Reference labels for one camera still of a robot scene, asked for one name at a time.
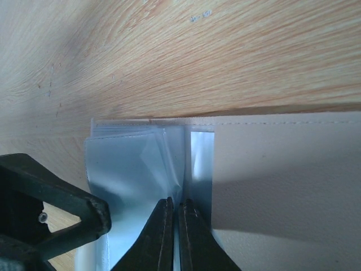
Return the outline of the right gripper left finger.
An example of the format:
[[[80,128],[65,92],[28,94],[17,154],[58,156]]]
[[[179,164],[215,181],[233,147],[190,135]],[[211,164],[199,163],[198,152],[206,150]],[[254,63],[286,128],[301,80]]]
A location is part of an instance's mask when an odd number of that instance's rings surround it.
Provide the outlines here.
[[[173,270],[173,200],[160,199],[139,237],[113,270]]]

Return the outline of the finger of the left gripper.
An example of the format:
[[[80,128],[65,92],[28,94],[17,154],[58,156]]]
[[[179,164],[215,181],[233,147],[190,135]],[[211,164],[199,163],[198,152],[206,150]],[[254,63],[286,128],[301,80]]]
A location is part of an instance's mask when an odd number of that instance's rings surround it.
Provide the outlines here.
[[[74,270],[111,229],[108,203],[24,153],[1,156],[1,270]]]

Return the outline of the beige card holder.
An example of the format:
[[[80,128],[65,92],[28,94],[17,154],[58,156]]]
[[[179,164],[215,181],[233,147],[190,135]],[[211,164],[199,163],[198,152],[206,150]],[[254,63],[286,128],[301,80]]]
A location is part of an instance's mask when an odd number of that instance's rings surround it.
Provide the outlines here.
[[[76,270],[111,270],[157,202],[193,200],[241,270],[360,269],[360,113],[94,120],[90,191],[109,233],[76,252]]]

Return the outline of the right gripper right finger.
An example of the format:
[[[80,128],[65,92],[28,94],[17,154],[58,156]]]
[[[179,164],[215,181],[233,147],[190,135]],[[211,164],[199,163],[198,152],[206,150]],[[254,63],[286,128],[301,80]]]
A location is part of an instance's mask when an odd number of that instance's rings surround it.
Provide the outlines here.
[[[240,270],[214,239],[193,200],[180,204],[178,219],[182,270]]]

